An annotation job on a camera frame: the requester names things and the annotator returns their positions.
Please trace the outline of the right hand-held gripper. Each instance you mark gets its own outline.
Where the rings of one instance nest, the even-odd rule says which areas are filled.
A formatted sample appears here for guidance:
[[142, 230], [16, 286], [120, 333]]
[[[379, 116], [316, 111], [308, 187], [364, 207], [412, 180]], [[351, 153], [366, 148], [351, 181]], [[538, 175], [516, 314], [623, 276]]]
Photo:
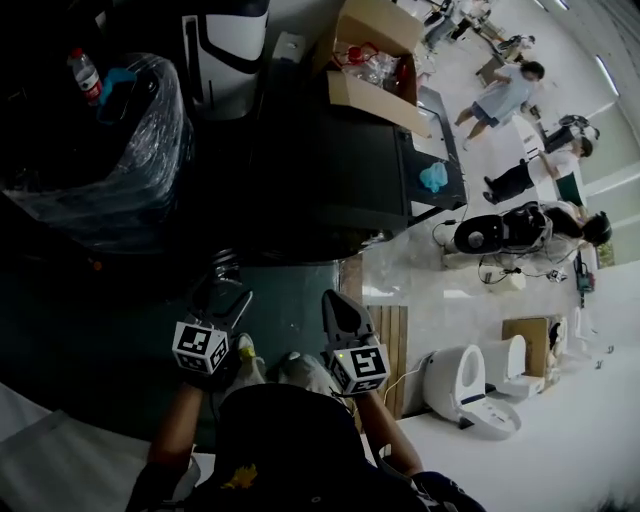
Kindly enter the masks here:
[[377, 391], [390, 376], [387, 347], [374, 334], [366, 308], [343, 293], [322, 296], [328, 372], [342, 397]]

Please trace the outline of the black washing machine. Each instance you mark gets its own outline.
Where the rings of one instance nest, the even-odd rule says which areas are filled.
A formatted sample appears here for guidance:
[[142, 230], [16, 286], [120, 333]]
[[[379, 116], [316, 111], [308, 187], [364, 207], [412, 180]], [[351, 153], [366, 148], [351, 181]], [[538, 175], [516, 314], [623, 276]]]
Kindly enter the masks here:
[[287, 263], [329, 262], [404, 231], [401, 134], [328, 105], [264, 113], [245, 183], [256, 251]]

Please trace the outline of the person's right forearm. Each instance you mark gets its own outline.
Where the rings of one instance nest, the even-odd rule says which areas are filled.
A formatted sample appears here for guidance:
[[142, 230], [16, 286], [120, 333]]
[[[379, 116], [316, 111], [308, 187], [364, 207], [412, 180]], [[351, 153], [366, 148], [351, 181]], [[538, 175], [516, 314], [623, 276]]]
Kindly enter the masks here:
[[423, 471], [423, 465], [414, 446], [400, 429], [377, 392], [355, 397], [356, 406], [370, 449], [376, 455], [385, 451], [383, 460], [396, 472], [411, 477]]

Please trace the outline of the person's left forearm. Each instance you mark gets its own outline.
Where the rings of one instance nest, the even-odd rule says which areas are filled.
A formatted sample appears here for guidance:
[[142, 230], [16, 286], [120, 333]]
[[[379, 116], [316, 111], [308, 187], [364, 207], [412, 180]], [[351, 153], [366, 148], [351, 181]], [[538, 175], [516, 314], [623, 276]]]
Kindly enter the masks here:
[[150, 445], [149, 464], [175, 471], [188, 468], [203, 398], [203, 390], [189, 384], [180, 386]]

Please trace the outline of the person's left white shoe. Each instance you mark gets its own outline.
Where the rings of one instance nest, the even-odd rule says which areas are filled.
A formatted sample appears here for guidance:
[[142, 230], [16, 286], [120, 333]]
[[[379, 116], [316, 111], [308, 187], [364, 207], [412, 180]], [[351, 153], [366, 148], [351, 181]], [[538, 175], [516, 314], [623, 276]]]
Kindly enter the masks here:
[[264, 360], [257, 356], [252, 338], [242, 333], [238, 338], [237, 354], [240, 360], [234, 383], [240, 387], [265, 384]]

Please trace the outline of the dark green floor mat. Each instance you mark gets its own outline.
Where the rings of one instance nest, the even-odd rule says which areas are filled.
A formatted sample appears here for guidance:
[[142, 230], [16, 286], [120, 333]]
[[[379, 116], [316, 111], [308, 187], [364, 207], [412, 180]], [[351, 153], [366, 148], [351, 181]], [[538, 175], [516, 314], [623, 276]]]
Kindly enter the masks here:
[[[268, 364], [324, 347], [321, 297], [336, 266], [245, 268], [253, 301], [238, 330]], [[43, 265], [0, 268], [0, 383], [45, 408], [150, 440], [179, 384], [171, 353], [184, 319], [167, 275], [116, 282]]]

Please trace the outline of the black sink table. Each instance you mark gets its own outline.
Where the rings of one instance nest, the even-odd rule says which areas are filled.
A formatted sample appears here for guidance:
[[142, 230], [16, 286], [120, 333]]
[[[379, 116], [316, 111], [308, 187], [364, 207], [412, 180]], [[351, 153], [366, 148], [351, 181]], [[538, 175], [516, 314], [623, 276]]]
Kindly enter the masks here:
[[[445, 161], [415, 151], [411, 140], [412, 132], [398, 131], [397, 140], [404, 170], [405, 191], [409, 214], [414, 224], [444, 211], [455, 211], [466, 207], [468, 203], [467, 183], [442, 97], [429, 87], [419, 86], [417, 99], [425, 101], [439, 115], [449, 159]], [[419, 173], [437, 161], [443, 162], [447, 168], [448, 185], [437, 194], [433, 194], [422, 186], [419, 181]]]

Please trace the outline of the light blue crumpled cloth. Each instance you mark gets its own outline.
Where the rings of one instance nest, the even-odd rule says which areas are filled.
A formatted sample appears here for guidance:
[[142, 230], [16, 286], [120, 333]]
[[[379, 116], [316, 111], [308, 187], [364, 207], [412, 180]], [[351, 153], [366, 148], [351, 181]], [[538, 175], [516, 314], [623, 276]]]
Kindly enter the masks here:
[[448, 185], [448, 171], [445, 164], [437, 161], [419, 173], [422, 186], [433, 194], [437, 194]]

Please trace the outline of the white sink basin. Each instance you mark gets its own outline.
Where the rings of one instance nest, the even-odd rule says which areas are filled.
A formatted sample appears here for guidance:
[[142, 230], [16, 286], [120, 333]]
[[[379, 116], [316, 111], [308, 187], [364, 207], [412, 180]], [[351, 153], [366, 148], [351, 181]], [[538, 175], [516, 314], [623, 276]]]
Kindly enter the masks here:
[[412, 132], [411, 140], [414, 150], [447, 161], [449, 152], [439, 115], [423, 100], [417, 102], [417, 107], [423, 123], [429, 129], [429, 136], [425, 138]]

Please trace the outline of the open cardboard box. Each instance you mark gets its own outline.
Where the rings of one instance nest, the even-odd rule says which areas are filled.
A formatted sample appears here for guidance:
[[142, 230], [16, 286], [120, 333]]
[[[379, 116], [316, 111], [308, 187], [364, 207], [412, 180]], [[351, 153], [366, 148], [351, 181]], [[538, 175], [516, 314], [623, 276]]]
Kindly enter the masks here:
[[[422, 23], [390, 0], [345, 0], [334, 24], [311, 52], [311, 75], [328, 79], [329, 102], [351, 107], [394, 123], [425, 138], [429, 129], [417, 107], [414, 50], [420, 42]], [[350, 45], [372, 43], [379, 52], [402, 57], [396, 93], [346, 71], [345, 53]]]

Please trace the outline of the white panel with black knobs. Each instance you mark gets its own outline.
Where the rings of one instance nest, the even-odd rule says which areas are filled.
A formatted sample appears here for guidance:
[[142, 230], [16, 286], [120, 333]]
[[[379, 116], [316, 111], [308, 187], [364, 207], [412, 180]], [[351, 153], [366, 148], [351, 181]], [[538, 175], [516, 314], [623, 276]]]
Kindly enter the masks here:
[[526, 159], [531, 161], [545, 150], [544, 142], [535, 127], [523, 117], [514, 115], [512, 122], [522, 140]]

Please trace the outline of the dark green bin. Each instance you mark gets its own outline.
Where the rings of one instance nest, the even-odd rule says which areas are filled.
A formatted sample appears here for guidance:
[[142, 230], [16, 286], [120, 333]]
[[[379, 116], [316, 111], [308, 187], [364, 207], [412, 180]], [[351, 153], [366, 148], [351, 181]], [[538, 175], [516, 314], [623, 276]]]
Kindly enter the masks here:
[[562, 201], [571, 202], [578, 207], [584, 205], [574, 173], [570, 173], [556, 180], [555, 185], [558, 196]]

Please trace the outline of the clear plastic packaging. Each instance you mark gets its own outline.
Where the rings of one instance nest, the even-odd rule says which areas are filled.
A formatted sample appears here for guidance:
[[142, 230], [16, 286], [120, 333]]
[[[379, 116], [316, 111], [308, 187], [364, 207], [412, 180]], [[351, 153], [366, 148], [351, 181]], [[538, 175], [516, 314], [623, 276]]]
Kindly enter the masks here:
[[368, 81], [387, 92], [396, 93], [399, 90], [400, 70], [404, 64], [402, 57], [393, 57], [379, 52], [366, 62]]

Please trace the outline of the water bottle red label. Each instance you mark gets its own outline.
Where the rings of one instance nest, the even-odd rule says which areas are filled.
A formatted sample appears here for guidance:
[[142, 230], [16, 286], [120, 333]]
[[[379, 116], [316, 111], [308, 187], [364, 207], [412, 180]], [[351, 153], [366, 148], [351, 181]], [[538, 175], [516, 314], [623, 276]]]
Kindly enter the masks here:
[[79, 47], [73, 48], [69, 54], [68, 66], [88, 105], [99, 104], [103, 84], [93, 61]]

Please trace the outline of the small wooden cabinet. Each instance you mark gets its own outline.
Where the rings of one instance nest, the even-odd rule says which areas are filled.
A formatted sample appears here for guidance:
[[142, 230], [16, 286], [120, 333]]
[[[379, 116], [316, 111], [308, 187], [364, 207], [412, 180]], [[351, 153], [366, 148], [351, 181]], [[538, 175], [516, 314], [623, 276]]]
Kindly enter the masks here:
[[484, 65], [482, 65], [475, 73], [484, 87], [494, 81], [494, 73], [505, 64], [504, 59], [500, 55], [493, 55]]

